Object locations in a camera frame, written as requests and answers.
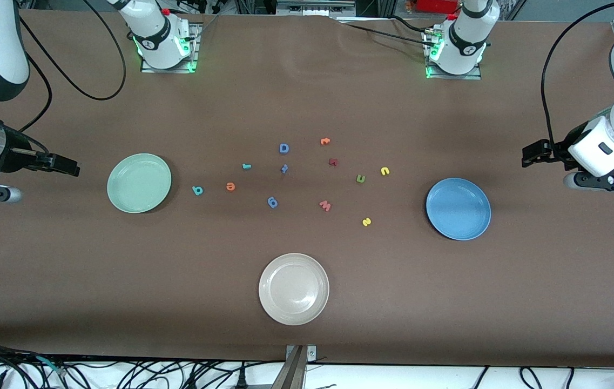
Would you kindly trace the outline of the pale green plate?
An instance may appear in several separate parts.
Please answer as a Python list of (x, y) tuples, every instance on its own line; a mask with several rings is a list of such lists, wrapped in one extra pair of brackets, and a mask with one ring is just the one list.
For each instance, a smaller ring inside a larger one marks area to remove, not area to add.
[(114, 166), (106, 192), (112, 206), (126, 213), (145, 213), (158, 207), (172, 187), (172, 172), (163, 158), (136, 153)]

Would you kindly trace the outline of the blue plate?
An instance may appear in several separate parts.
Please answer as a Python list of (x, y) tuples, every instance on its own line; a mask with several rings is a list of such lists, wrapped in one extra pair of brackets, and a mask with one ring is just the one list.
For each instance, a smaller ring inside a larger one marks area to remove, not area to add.
[(440, 180), (430, 188), (425, 211), (437, 232), (457, 241), (482, 236), (492, 218), (489, 197), (482, 188), (457, 177)]

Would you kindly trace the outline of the brown table cover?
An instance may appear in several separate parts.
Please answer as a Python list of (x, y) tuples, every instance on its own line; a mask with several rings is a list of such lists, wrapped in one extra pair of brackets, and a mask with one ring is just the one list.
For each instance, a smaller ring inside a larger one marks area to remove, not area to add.
[[(450, 81), (426, 79), (412, 43), (326, 17), (221, 16), (196, 73), (143, 74), (122, 18), (105, 18), (127, 60), (108, 101), (24, 40), (54, 91), (28, 135), (80, 176), (0, 178), (24, 192), (0, 204), (0, 345), (274, 360), (312, 343), (329, 363), (614, 365), (614, 193), (566, 188), (561, 164), (521, 167), (546, 134), (542, 66), (565, 24), (499, 23), (482, 79)], [(172, 187), (126, 213), (106, 185), (136, 153), (163, 158)], [(454, 177), (490, 201), (473, 240), (426, 216), (430, 188)], [(300, 326), (258, 297), (287, 253), (329, 279), (326, 308)]]

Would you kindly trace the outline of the beige plate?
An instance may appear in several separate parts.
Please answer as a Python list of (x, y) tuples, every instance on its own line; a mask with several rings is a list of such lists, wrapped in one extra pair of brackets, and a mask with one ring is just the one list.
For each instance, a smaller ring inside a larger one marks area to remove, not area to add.
[(287, 253), (272, 259), (258, 282), (263, 310), (274, 321), (288, 326), (315, 320), (326, 308), (329, 293), (326, 270), (303, 253)]

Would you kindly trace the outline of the grey metal frame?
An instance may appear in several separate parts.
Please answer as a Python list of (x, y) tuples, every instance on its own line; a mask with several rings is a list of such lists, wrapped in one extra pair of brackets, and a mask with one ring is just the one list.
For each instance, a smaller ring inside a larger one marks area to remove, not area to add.
[(275, 0), (277, 16), (356, 17), (355, 0)]

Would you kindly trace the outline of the aluminium profile post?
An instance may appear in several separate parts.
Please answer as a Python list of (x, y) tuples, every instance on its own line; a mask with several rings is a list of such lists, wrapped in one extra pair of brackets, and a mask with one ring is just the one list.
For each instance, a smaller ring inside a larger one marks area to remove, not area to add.
[(316, 360), (316, 345), (287, 345), (286, 360), (271, 389), (305, 389), (306, 367)]

